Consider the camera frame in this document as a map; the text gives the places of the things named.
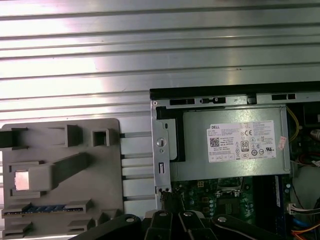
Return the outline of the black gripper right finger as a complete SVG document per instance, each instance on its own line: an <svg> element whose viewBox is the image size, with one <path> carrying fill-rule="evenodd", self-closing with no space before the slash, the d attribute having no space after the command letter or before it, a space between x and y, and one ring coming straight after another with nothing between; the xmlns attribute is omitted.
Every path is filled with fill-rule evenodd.
<svg viewBox="0 0 320 240"><path fill-rule="evenodd" d="M200 217L198 211L185 208L180 190L172 191L173 210L188 240L285 240L273 232L249 224L227 214L211 220Z"/></svg>

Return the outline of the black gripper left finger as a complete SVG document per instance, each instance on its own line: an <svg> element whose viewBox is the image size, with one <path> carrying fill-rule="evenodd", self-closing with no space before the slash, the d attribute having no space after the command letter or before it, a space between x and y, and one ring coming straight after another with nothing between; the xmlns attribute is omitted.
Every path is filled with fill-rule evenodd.
<svg viewBox="0 0 320 240"><path fill-rule="evenodd" d="M160 194L160 209L149 211L144 219L124 214L90 228L75 240L169 240L173 224L173 195L169 191Z"/></svg>

